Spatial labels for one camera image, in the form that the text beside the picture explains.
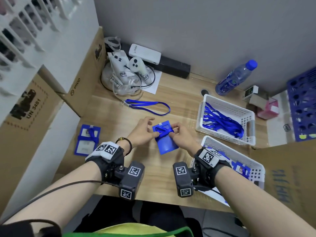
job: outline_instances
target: blue card holder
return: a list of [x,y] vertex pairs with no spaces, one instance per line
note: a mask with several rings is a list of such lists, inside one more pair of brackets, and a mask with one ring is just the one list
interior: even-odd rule
[[158,131],[160,133],[160,135],[156,137],[155,140],[161,155],[179,148],[173,139],[169,137],[169,133],[174,132],[169,121],[165,121],[153,126],[153,131]]
[[98,147],[100,131],[101,127],[83,124],[77,138],[74,154],[90,155]]

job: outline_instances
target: hand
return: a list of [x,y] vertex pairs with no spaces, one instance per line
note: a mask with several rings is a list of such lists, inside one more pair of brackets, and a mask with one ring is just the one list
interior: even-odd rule
[[128,139],[132,143],[133,148],[148,143],[151,139],[158,137],[159,132],[153,132],[151,127],[154,117],[146,116],[140,119],[134,130],[128,135]]
[[197,143],[189,130],[181,123],[175,123],[171,125],[174,132],[170,132],[169,136],[173,141],[182,149],[188,151],[188,153],[193,157],[196,152],[202,148],[202,146]]

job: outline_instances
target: floor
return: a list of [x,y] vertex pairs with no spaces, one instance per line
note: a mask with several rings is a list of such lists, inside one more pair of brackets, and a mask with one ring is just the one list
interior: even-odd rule
[[[81,219],[90,214],[99,200],[101,195],[93,195],[89,201],[84,205],[84,207],[77,213],[77,215],[68,223],[68,225],[63,229],[63,233],[69,233],[76,229],[76,227],[81,223]],[[139,221],[140,209],[142,206],[142,201],[137,200],[133,207],[133,216]],[[232,213],[226,213],[221,211],[210,211],[199,208],[192,208],[181,206],[182,212],[185,217],[195,218],[199,221],[202,228],[215,228],[237,237],[247,237],[249,233],[246,229],[243,229],[235,224],[235,215]],[[215,230],[204,230],[204,237],[227,237],[229,235],[221,233]]]

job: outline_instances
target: blue rack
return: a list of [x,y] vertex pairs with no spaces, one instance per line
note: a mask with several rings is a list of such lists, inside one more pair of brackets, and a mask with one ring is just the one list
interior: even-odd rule
[[316,138],[316,67],[287,82],[295,140]]

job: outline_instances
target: white controller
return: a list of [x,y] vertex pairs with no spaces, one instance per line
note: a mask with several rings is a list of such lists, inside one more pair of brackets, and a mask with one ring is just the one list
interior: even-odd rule
[[147,73],[146,66],[140,57],[133,57],[130,60],[129,68],[132,72],[138,72],[143,77],[147,85],[151,84],[151,79],[149,78],[149,75]]
[[128,75],[126,73],[126,67],[128,64],[124,60],[117,55],[109,56],[111,66],[113,69],[114,74],[122,81],[123,84],[128,84]]

